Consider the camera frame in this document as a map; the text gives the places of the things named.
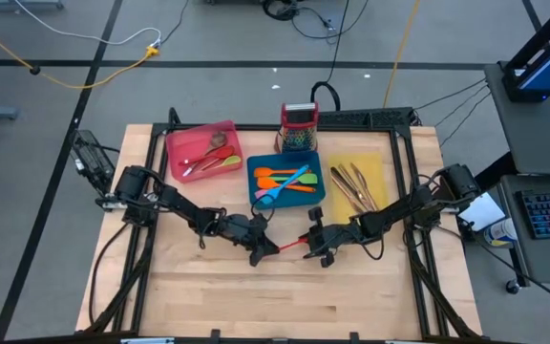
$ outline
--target yellow tray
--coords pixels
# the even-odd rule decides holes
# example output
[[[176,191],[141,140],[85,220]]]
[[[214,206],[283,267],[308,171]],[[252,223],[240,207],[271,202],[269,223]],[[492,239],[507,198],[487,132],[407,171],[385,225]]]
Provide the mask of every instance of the yellow tray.
[[[350,163],[353,162],[364,179],[367,180],[369,191],[374,201],[377,203],[379,209],[383,209],[388,206],[388,193],[386,190],[386,181],[383,176],[383,163],[381,161],[381,155],[379,153],[361,153],[361,154],[336,154],[328,156],[328,167],[337,167],[339,163],[342,163],[356,184],[360,185],[358,179],[351,169]],[[339,187],[332,181],[329,175],[330,168],[328,169],[329,178],[329,198],[332,202],[333,209],[333,221],[337,224],[344,224],[349,222],[349,217],[355,215],[355,211],[349,204],[349,200]]]

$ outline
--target wooden table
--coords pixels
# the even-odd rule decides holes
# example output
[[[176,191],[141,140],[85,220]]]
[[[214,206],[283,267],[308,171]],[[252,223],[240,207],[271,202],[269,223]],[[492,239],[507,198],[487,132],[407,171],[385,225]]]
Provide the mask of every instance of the wooden table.
[[[124,166],[145,162],[151,125],[129,125],[117,163],[116,178]],[[239,132],[245,157],[273,153],[275,132]],[[320,132],[322,169],[328,171],[326,156],[332,153],[379,151],[390,202],[398,197],[389,136],[381,133]],[[412,128],[412,142],[419,173],[432,175],[442,167],[435,130]],[[401,157],[408,182],[407,158],[400,141]],[[158,169],[159,154],[155,159]],[[228,213],[249,215],[246,171],[181,184],[167,173],[166,182],[198,206],[224,206]],[[329,199],[321,204],[324,223],[330,224]],[[267,235],[283,245],[307,232],[309,207],[278,209]],[[104,215],[95,257],[121,227],[122,211]],[[457,230],[455,219],[443,215],[443,226]],[[402,223],[385,235],[385,254],[374,262],[359,246],[339,249],[336,263],[322,269],[318,259],[303,260],[306,246],[268,256],[256,267],[248,264],[248,252],[232,247],[222,238],[205,239],[198,247],[197,235],[174,214],[159,217],[152,265],[148,279],[141,335],[201,336],[220,329],[224,337],[349,338],[359,332],[362,339],[420,339],[411,267],[402,243]],[[130,229],[107,250],[98,271],[95,314],[109,303],[120,285]],[[440,286],[456,311],[481,333],[473,291],[462,245],[453,235],[433,231],[434,258]],[[77,328],[88,327],[87,285]],[[123,329],[130,324],[134,293],[127,301]],[[437,334],[434,303],[426,306],[432,333]]]

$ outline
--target metal tongs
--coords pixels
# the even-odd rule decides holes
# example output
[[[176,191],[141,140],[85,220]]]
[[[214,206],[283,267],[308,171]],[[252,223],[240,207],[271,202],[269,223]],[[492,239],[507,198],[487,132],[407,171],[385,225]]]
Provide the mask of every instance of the metal tongs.
[[[339,163],[338,169],[336,167],[330,168],[332,181],[341,189],[343,194],[345,194],[356,213],[377,211],[379,208],[370,194],[367,180],[353,162],[350,166],[358,179],[359,186],[342,163]]]

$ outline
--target white paper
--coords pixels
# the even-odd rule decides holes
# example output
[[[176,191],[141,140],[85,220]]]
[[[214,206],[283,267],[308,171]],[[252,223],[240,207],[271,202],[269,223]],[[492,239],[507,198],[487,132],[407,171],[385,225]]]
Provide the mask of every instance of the white paper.
[[[485,192],[472,201],[468,209],[459,213],[459,217],[468,223],[473,222],[473,231],[480,231],[503,219],[504,213],[492,196]]]

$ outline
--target pink spoon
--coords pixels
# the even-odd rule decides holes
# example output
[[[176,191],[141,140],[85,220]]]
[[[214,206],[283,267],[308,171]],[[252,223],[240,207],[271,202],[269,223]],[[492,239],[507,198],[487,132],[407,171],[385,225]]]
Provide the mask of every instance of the pink spoon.
[[[298,183],[298,180],[290,183],[290,185],[294,185],[295,183]],[[266,192],[268,191],[268,189],[260,189],[256,192],[254,192],[254,196],[256,197],[256,200],[258,200],[259,198],[261,198],[262,196],[266,195]]]

